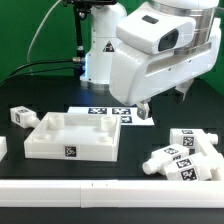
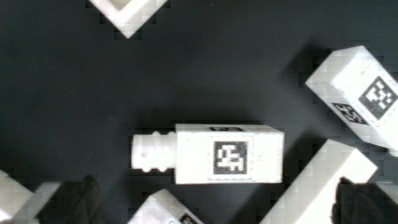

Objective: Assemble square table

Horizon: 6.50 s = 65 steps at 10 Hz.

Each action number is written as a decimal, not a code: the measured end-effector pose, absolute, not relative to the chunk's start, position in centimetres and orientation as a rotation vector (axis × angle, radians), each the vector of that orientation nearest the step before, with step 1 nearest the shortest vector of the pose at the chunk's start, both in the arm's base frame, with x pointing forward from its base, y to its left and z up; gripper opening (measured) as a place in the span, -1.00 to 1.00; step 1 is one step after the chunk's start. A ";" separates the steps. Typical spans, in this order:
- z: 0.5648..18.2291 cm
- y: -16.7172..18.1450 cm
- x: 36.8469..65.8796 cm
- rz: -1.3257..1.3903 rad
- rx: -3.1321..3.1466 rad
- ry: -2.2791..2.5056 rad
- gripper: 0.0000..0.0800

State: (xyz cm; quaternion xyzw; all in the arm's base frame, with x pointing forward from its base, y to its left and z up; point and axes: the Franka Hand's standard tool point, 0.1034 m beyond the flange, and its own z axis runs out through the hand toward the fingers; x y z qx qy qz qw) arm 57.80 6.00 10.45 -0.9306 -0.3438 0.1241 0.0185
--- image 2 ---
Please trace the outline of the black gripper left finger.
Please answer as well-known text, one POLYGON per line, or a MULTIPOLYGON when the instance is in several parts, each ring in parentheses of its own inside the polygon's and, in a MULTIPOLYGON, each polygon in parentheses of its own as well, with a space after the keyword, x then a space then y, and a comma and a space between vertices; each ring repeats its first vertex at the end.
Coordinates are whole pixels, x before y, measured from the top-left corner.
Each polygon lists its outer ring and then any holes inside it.
POLYGON ((65 182, 56 192, 56 224, 102 224, 99 186, 92 176, 65 182))

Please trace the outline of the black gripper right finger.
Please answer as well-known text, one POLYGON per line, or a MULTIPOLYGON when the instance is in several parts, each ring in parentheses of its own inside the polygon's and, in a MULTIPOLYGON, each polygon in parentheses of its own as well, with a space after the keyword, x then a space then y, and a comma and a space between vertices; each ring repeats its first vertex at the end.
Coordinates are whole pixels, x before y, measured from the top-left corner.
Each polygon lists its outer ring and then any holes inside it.
POLYGON ((331 224, 398 224, 398 185, 340 178, 330 220, 331 224))

